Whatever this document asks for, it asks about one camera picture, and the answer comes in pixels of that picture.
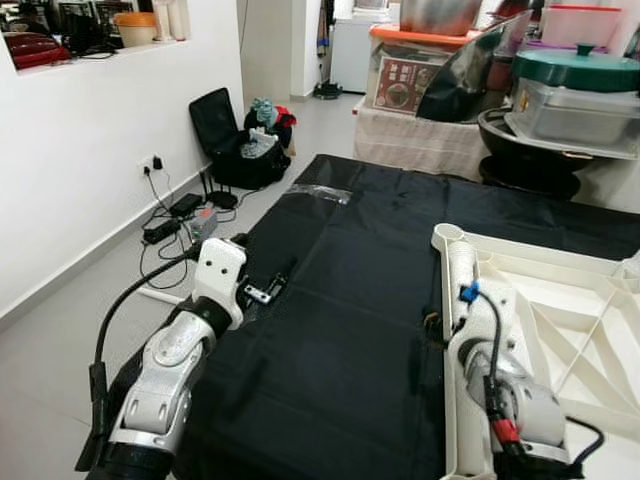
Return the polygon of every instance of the grey tile floor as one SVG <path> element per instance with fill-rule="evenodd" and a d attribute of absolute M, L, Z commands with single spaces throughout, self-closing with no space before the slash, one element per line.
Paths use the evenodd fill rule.
<path fill-rule="evenodd" d="M 344 95 L 337 101 L 310 99 L 288 105 L 299 119 L 297 157 L 291 168 L 278 184 L 247 197 L 237 220 L 221 225 L 216 235 L 248 231 L 316 154 L 351 157 L 355 134 L 351 108 L 359 98 Z M 140 251 L 136 232 L 0 336 L 0 479 L 84 478 L 73 472 L 73 466 L 89 431 L 87 366 L 104 313 L 138 278 Z M 155 258 L 149 253 L 147 271 Z M 178 268 L 158 282 L 168 284 L 179 274 Z M 186 295 L 189 284 L 187 280 L 169 293 Z M 110 373 L 169 310 L 168 305 L 140 295 L 124 304 L 107 338 Z"/>

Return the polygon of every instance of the black cover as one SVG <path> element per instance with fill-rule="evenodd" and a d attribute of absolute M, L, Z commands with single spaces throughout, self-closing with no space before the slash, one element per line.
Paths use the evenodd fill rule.
<path fill-rule="evenodd" d="M 258 190 L 282 179 L 291 160 L 279 143 L 259 158 L 244 159 L 240 155 L 240 146 L 249 140 L 249 135 L 238 130 L 226 88 L 191 102 L 189 113 L 198 140 L 211 159 L 211 174 L 216 182 Z"/>
<path fill-rule="evenodd" d="M 637 215 L 324 155 L 298 182 L 353 196 L 285 195 L 252 230 L 259 285 L 298 266 L 209 359 L 179 480 L 439 478 L 442 354 L 420 329 L 423 307 L 441 306 L 434 225 L 611 259 L 640 238 Z"/>

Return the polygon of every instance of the white plastic tray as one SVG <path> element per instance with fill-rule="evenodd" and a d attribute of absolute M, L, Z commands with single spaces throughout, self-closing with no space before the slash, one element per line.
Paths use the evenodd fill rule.
<path fill-rule="evenodd" d="M 515 302 L 515 314 L 513 305 L 502 312 L 510 330 L 508 338 L 516 342 L 513 353 L 536 381 L 556 393 L 565 414 L 605 432 L 606 443 L 585 463 L 585 476 L 640 478 L 637 273 L 621 262 L 437 225 L 431 243 L 442 255 L 446 339 L 451 338 L 452 310 L 458 308 L 459 291 L 455 284 L 459 272 L 452 271 L 450 259 L 460 255 L 460 247 L 464 250 L 460 242 L 475 252 L 473 272 L 480 288 L 490 286 L 502 298 Z M 447 480 L 495 478 L 486 415 L 467 394 L 457 358 L 459 345 L 473 336 L 477 331 L 467 322 L 444 354 L 447 475 L 443 478 Z M 594 438 L 568 424 L 566 443 L 571 458 Z"/>

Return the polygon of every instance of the metal pot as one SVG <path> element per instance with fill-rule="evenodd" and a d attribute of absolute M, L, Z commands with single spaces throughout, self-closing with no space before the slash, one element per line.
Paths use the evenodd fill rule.
<path fill-rule="evenodd" d="M 400 30 L 437 35 L 466 35 L 482 0 L 402 0 Z"/>

